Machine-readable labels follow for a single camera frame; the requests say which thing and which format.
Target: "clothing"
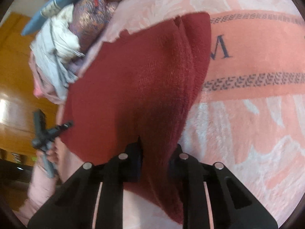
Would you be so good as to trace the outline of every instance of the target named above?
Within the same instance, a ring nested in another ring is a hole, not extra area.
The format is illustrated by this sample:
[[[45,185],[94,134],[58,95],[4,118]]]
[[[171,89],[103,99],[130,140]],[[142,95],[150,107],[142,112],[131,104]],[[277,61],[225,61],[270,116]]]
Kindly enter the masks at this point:
[[[78,52],[80,46],[77,36],[68,29],[73,8],[73,4],[66,6],[58,15],[48,19],[30,46],[37,66],[52,83],[61,101],[66,100],[69,83],[77,80],[64,64],[69,63],[73,57],[83,56]]]
[[[61,135],[84,161],[107,162],[141,137],[141,182],[125,184],[182,222],[169,157],[203,84],[210,57],[207,13],[188,14],[105,43],[86,75],[69,89]]]
[[[68,64],[67,70],[71,71],[75,75],[78,75],[78,72],[82,68],[82,66],[83,58],[75,59]]]
[[[34,77],[34,95],[37,98],[45,97],[54,104],[62,104],[63,101],[58,98],[52,83],[45,77],[42,70],[36,65],[33,52],[30,54],[29,66]]]
[[[78,37],[80,52],[85,53],[106,28],[117,6],[108,0],[79,0],[75,4],[69,30]]]
[[[34,165],[27,199],[18,212],[14,211],[22,224],[27,226],[30,218],[54,194],[57,180],[58,176],[48,178],[47,173],[39,164]]]
[[[76,3],[78,0],[49,0],[42,8],[40,8],[32,17],[32,19],[26,24],[22,30],[21,35],[27,35],[35,33],[41,29],[42,25],[45,23],[48,17],[56,15],[65,6]],[[16,0],[17,3],[25,2],[27,0]]]

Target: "hand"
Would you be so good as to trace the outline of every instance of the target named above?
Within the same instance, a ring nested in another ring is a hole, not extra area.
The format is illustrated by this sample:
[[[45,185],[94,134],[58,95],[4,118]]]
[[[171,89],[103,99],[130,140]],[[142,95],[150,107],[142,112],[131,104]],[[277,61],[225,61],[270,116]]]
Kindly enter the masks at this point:
[[[47,154],[47,159],[51,163],[58,164],[58,154],[57,154],[56,150],[57,150],[57,148],[55,147],[55,144],[53,143],[52,148],[50,150],[48,150],[46,152],[46,154]],[[42,163],[41,157],[43,155],[43,151],[37,150],[36,155],[37,155],[37,161],[39,161],[39,163]]]

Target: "light blue cloth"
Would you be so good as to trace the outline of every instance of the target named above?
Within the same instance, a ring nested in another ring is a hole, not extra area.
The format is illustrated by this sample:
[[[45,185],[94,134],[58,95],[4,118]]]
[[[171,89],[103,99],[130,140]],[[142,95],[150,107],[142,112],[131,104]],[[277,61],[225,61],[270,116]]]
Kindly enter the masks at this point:
[[[41,10],[49,5],[51,2],[56,1],[56,5],[62,9],[65,6],[71,4],[71,3],[76,3],[78,0],[49,0],[39,11],[37,11],[34,16],[32,17],[32,19],[28,22],[28,24],[24,27],[24,29],[22,30],[21,35],[27,35],[30,33],[34,33],[38,30],[41,29],[42,25],[46,22],[46,20],[48,19],[47,17],[44,17],[41,14]]]
[[[69,84],[74,83],[77,80],[77,76],[67,70],[56,55],[52,31],[52,20],[48,19],[30,45],[30,48],[35,55],[36,65],[52,83],[58,98],[65,101]]]

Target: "wooden furniture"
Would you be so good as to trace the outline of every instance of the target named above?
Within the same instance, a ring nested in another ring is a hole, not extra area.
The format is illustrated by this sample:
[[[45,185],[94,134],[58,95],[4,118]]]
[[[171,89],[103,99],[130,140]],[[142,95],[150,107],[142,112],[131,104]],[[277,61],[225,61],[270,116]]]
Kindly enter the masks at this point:
[[[21,161],[33,165],[36,151],[32,113],[40,108],[48,126],[55,124],[57,105],[33,95],[34,83],[28,65],[30,43],[34,35],[21,36],[29,17],[12,13],[0,28],[0,149],[1,157],[17,161],[11,153],[21,155]]]

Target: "red fabric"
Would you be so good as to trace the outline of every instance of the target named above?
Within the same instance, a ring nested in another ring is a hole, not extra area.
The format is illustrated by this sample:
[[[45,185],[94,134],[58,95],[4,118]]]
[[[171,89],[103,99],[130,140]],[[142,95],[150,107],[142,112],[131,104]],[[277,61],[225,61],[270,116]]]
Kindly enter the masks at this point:
[[[84,78],[70,87],[62,141],[83,161],[107,162],[141,137],[140,183],[125,188],[182,223],[178,189],[167,178],[188,111],[210,60],[207,13],[189,14],[103,43]]]

